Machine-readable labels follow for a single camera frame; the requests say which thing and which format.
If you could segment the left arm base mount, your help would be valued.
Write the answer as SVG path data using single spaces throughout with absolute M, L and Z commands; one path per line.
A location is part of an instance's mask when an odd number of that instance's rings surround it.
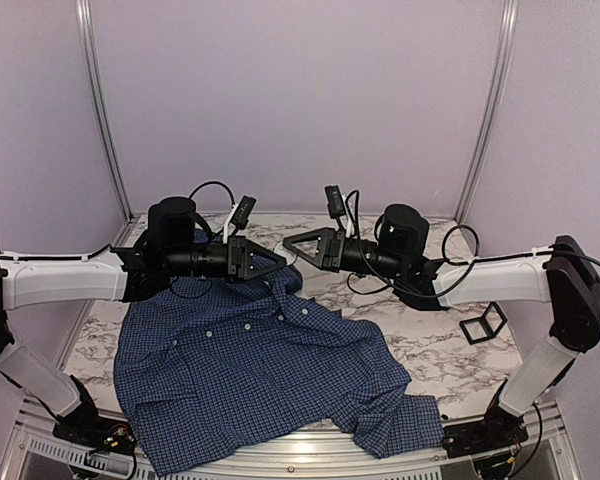
M 69 378 L 77 387 L 80 403 L 67 415 L 53 415 L 53 435 L 90 447 L 96 453 L 133 455 L 137 441 L 130 424 L 101 416 L 86 387 L 73 375 Z

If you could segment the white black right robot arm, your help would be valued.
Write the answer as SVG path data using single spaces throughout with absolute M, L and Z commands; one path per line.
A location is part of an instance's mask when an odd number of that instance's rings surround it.
M 571 236 L 546 246 L 496 257 L 452 260 L 424 254 L 429 223 L 414 208 L 389 205 L 374 239 L 361 235 L 358 208 L 345 200 L 329 207 L 338 228 L 283 239 L 283 248 L 323 271 L 373 276 L 405 305 L 442 311 L 470 303 L 537 302 L 551 306 L 547 335 L 500 388 L 475 438 L 495 448 L 514 431 L 514 419 L 554 386 L 579 355 L 600 341 L 600 261 L 584 254 Z

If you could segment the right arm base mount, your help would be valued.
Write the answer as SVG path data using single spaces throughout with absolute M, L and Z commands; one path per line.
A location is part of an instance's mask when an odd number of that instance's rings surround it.
M 445 426 L 441 445 L 449 458 L 474 455 L 523 443 L 529 439 L 522 416 L 500 406 L 501 385 L 481 420 Z

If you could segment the white blue round brooch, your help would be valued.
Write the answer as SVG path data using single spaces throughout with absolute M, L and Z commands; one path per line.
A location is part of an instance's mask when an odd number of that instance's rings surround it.
M 274 247 L 274 253 L 283 257 L 287 266 L 294 265 L 298 259 L 298 256 L 291 250 L 287 249 L 282 243 L 278 243 Z

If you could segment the blue checked shirt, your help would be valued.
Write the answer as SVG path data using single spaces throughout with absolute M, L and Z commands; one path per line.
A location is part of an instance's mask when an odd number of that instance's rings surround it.
M 435 398 L 408 394 L 381 329 L 302 298 L 302 285 L 292 267 L 240 283 L 170 277 L 130 305 L 114 388 L 157 474 L 326 419 L 377 458 L 441 443 Z

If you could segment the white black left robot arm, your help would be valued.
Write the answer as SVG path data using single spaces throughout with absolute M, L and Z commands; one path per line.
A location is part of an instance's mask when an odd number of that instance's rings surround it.
M 86 388 L 25 346 L 9 329 L 9 311 L 64 301 L 144 301 L 175 277 L 248 281 L 285 265 L 284 257 L 244 236 L 225 232 L 216 241 L 195 201 L 181 196 L 149 208 L 147 227 L 131 247 L 70 255 L 0 250 L 0 373 L 82 443 L 99 444 L 106 423 Z

